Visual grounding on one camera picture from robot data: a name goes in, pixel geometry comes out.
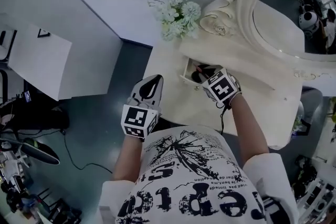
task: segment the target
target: wrist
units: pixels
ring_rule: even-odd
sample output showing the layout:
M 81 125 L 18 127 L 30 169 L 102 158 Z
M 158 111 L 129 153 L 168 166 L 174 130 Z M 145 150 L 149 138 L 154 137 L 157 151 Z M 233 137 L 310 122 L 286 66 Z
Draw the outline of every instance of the wrist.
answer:
M 235 106 L 240 102 L 240 100 L 243 99 L 243 98 L 244 98 L 244 97 L 243 97 L 243 95 L 242 95 L 241 92 L 236 93 L 236 94 L 232 97 L 232 99 L 230 100 L 230 105 L 231 105 L 231 107 L 232 107 L 232 108 L 235 107 Z
M 139 138 L 131 135 L 125 135 L 124 144 L 127 144 L 127 147 L 142 147 L 142 142 Z

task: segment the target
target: vanity table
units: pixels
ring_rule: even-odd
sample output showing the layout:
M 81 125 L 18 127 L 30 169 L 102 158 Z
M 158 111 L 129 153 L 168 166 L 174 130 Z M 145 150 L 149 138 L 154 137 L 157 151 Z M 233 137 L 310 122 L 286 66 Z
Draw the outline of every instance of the vanity table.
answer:
M 163 76 L 160 107 L 166 120 L 222 129 L 222 110 L 202 87 L 183 77 L 189 60 L 221 65 L 239 80 L 274 149 L 290 141 L 302 85 L 324 95 L 336 91 L 328 86 L 336 84 L 336 55 L 306 53 L 305 34 L 297 22 L 259 0 L 215 0 L 203 8 L 200 25 L 197 39 L 160 41 L 149 58 L 144 77 Z M 231 111 L 223 120 L 224 132 L 237 135 Z
M 180 75 L 188 57 L 226 67 L 240 82 L 269 146 L 280 149 L 290 140 L 302 82 L 277 59 L 255 52 L 240 36 L 227 39 L 200 31 L 198 39 L 161 41 L 152 50 L 144 77 L 164 79 L 160 107 L 162 118 L 183 125 L 204 125 L 221 130 L 218 109 L 201 87 L 189 85 Z M 223 117 L 224 132 L 237 135 L 232 111 Z

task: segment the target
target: wire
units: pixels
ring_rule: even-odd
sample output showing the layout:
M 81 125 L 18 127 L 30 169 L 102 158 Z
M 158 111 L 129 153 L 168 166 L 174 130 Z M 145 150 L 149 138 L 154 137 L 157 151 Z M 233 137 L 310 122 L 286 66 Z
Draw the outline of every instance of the wire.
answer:
M 37 133 L 35 133 L 35 134 L 27 134 L 27 133 L 21 133 L 21 132 L 17 132 L 18 134 L 21 134 L 21 135 L 37 135 L 37 134 L 39 134 L 39 133 L 41 133 L 42 132 L 42 130 L 39 130 Z
M 223 135 L 223 131 L 224 131 L 224 121 L 223 121 L 223 116 L 224 116 L 224 113 L 225 111 L 227 110 L 227 107 L 225 106 L 224 109 L 223 109 L 223 112 L 221 113 L 221 121 L 222 121 L 222 131 L 220 132 L 220 135 Z
M 51 133 L 47 133 L 47 134 L 42 134 L 42 135 L 39 135 L 39 136 L 35 136 L 35 137 L 31 137 L 31 138 L 39 138 L 39 137 L 41 137 L 41 136 L 45 136 L 45 135 L 49 135 L 49 134 L 54 134 L 54 133 L 57 133 L 57 132 L 60 132 L 62 129 L 59 129 L 59 130 L 57 130 L 57 131 L 53 131 L 53 132 L 51 132 Z
M 69 149 L 68 149 L 67 141 L 66 141 L 66 138 L 65 138 L 65 137 L 66 137 L 66 136 L 64 136 L 64 145 L 65 145 L 65 148 L 67 149 L 67 152 L 68 152 L 68 154 L 69 154 L 71 163 L 72 163 L 72 165 L 73 165 L 75 168 L 77 168 L 78 170 L 84 170 L 86 167 L 88 167 L 88 166 L 90 166 L 90 165 L 94 165 L 94 166 L 98 166 L 98 167 L 100 167 L 100 168 L 103 168 L 103 169 L 105 169 L 106 171 L 108 171 L 108 172 L 110 172 L 111 174 L 113 174 L 111 170 L 108 170 L 108 169 L 105 168 L 104 166 L 102 166 L 102 165 L 100 165 L 100 164 L 96 164 L 96 163 L 88 163 L 88 164 L 86 164 L 83 168 L 78 167 L 78 166 L 74 163 L 74 160 L 73 160 L 72 157 L 71 157 L 71 154 L 70 154 L 70 151 L 69 151 Z

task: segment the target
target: flower bouquet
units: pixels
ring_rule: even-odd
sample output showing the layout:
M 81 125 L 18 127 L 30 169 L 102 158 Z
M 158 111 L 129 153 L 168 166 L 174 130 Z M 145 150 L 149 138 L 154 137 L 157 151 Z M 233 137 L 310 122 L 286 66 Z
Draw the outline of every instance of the flower bouquet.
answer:
M 186 35 L 197 38 L 196 21 L 201 15 L 199 4 L 189 0 L 169 0 L 167 4 L 154 0 L 148 4 L 155 8 L 155 18 L 161 22 L 161 36 L 164 40 L 170 41 Z

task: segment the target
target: sleeve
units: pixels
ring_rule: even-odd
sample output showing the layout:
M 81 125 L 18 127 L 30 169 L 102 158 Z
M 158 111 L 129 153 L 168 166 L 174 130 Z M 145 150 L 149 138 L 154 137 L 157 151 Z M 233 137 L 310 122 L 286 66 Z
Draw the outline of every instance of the sleeve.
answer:
M 298 223 L 296 201 L 279 154 L 254 156 L 246 162 L 243 170 L 262 198 L 267 223 Z
M 126 180 L 104 182 L 95 223 L 114 223 L 122 204 L 134 186 L 134 182 Z

